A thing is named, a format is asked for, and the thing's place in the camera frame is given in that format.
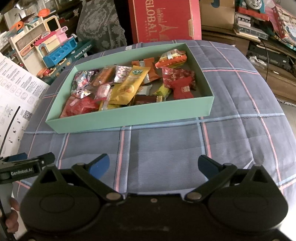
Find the person's left hand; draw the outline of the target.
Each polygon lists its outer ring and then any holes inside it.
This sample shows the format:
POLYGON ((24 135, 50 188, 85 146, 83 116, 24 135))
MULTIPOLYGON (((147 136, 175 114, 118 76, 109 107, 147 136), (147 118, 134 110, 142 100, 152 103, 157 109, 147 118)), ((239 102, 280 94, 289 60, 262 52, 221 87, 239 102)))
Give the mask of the person's left hand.
POLYGON ((18 211, 20 210, 20 205, 15 198, 10 198, 11 212, 6 215, 6 227, 8 233, 16 233, 19 229, 18 223, 18 211))

